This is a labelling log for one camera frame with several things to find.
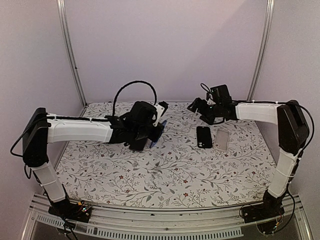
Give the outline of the phone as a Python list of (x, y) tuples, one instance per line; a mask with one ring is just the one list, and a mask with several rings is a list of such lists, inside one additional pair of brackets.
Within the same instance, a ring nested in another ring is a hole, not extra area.
[(155, 127), (154, 131), (151, 133), (149, 139), (150, 139), (150, 145), (149, 145), (149, 148), (153, 148), (157, 142), (159, 141), (161, 135), (163, 134), (164, 132), (164, 129), (165, 129), (165, 126), (167, 124), (167, 120), (164, 120), (163, 122), (159, 122), (157, 124), (157, 126)]
[(147, 141), (148, 140), (146, 138), (145, 139), (136, 140), (135, 142), (130, 144), (129, 149), (132, 150), (132, 151), (141, 152), (141, 151), (144, 150)]

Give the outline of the black phone case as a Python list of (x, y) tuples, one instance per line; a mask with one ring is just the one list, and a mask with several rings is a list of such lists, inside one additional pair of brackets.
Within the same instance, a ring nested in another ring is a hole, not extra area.
[(213, 141), (211, 136), (211, 129), (207, 126), (196, 127), (197, 146), (201, 149), (211, 149)]

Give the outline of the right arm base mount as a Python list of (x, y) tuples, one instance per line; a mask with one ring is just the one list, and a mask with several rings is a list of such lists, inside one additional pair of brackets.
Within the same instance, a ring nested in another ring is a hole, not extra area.
[(263, 203), (252, 205), (243, 205), (239, 210), (239, 216), (245, 223), (252, 223), (283, 215), (285, 210), (282, 205), (276, 208), (266, 209)]

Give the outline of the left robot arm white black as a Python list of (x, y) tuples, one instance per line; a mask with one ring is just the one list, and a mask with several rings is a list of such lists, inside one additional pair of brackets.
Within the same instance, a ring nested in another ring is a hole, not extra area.
[(69, 141), (124, 143), (133, 151), (142, 151), (148, 141), (155, 143), (160, 138), (164, 130), (160, 118), (167, 109), (164, 101), (155, 104), (136, 101), (131, 110), (121, 116), (92, 118), (49, 114), (39, 107), (17, 139), (22, 142), (19, 157), (38, 178), (51, 205), (63, 217), (70, 217), (75, 211), (74, 205), (49, 161), (47, 145)]

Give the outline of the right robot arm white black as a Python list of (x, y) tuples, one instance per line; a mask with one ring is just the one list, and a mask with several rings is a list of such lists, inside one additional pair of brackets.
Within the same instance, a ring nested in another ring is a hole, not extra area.
[(279, 157), (273, 179), (258, 208), (262, 218), (269, 218), (288, 194), (304, 150), (314, 136), (315, 127), (308, 126), (304, 116), (309, 111), (296, 100), (233, 100), (225, 84), (211, 88), (205, 84), (201, 86), (206, 91), (206, 98), (197, 97), (187, 109), (200, 113), (200, 119), (208, 125), (216, 125), (216, 118), (222, 118), (223, 122), (248, 120), (277, 125)]

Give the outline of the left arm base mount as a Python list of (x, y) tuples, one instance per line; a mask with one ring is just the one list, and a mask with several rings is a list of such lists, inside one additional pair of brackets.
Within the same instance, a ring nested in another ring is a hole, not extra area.
[(62, 219), (88, 223), (91, 218), (92, 205), (80, 201), (78, 203), (64, 199), (59, 202), (51, 202), (48, 213)]

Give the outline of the transparent magsafe phone case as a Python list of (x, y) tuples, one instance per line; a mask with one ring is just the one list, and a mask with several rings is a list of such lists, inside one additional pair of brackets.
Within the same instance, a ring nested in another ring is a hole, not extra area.
[(168, 121), (166, 123), (165, 128), (168, 131), (178, 131), (178, 132), (189, 132), (192, 129), (192, 126), (186, 122), (180, 122), (180, 121)]

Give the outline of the white clear phone case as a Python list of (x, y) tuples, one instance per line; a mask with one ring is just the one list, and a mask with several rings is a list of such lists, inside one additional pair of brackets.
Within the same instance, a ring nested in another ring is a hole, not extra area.
[(229, 144), (229, 132), (218, 129), (214, 138), (213, 148), (219, 151), (227, 151)]

